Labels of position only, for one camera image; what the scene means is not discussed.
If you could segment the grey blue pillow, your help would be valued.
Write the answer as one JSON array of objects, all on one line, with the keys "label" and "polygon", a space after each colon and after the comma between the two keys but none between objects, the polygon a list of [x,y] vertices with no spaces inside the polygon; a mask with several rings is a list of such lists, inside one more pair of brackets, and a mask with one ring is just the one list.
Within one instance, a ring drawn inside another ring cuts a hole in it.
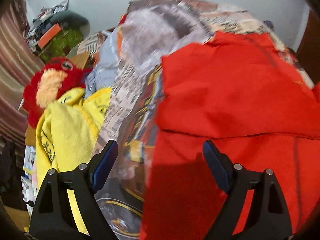
[{"label": "grey blue pillow", "polygon": [[101,45],[98,63],[85,79],[85,99],[102,88],[113,86],[119,62],[118,27],[116,27]]}]

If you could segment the red garment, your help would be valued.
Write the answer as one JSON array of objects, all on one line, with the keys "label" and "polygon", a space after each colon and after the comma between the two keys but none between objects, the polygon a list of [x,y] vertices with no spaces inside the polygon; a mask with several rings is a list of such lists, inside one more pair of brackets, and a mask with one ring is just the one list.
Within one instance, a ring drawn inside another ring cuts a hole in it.
[{"label": "red garment", "polygon": [[203,157],[217,148],[275,172],[294,231],[319,199],[319,90],[267,34],[217,32],[162,59],[164,99],[145,191],[141,239],[203,239],[226,194]]}]

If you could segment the newspaper print bed sheet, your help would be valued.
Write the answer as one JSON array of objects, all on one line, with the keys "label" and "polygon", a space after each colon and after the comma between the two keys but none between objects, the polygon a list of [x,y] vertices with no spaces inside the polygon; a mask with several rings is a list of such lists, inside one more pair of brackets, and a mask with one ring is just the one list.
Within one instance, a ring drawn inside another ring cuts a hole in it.
[{"label": "newspaper print bed sheet", "polygon": [[206,42],[216,31],[267,34],[305,85],[315,85],[271,26],[245,9],[201,0],[130,2],[125,23],[118,27],[120,62],[110,106],[92,152],[92,157],[100,153],[110,139],[119,145],[115,165],[95,196],[117,239],[140,237],[145,184],[158,131],[155,116],[163,95],[161,57],[191,42]]}]

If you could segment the striped brown curtain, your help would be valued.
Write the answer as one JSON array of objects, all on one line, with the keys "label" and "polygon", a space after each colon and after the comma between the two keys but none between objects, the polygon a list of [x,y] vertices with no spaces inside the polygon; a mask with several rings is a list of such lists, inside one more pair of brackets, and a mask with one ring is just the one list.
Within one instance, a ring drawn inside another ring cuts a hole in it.
[{"label": "striped brown curtain", "polygon": [[1,136],[24,145],[27,119],[18,110],[24,87],[43,62],[25,40],[29,30],[26,0],[12,0],[1,17]]}]

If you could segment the red plush toy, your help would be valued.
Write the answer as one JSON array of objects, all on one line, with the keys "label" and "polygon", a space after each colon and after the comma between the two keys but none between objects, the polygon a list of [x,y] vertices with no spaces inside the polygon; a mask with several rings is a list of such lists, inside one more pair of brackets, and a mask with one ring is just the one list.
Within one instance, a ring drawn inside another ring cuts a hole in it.
[{"label": "red plush toy", "polygon": [[84,88],[91,68],[80,69],[65,57],[52,58],[36,72],[23,91],[23,108],[33,129],[48,105],[73,88]]}]

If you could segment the brown wooden door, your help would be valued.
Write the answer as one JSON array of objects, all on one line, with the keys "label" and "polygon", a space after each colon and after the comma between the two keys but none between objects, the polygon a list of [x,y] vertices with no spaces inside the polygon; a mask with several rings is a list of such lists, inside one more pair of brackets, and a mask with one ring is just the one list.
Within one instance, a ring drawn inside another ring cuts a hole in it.
[{"label": "brown wooden door", "polygon": [[296,58],[315,85],[319,83],[319,46],[319,18],[311,10]]}]

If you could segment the green plush pile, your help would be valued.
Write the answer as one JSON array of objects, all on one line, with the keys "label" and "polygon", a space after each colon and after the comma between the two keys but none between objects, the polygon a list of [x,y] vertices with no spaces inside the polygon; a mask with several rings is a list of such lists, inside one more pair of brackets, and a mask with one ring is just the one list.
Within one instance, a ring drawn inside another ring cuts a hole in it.
[{"label": "green plush pile", "polygon": [[71,49],[83,39],[84,36],[80,28],[74,26],[64,28],[41,49],[38,57],[44,63],[47,63],[54,57],[66,57]]}]

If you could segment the yellow blanket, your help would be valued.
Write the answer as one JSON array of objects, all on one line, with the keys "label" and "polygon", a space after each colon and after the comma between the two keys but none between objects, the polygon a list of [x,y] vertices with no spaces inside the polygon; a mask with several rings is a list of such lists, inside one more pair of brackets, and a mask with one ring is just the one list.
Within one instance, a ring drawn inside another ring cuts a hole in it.
[{"label": "yellow blanket", "polygon": [[51,168],[67,172],[90,161],[111,91],[106,87],[85,98],[85,90],[77,87],[48,105],[36,128],[38,185]]}]

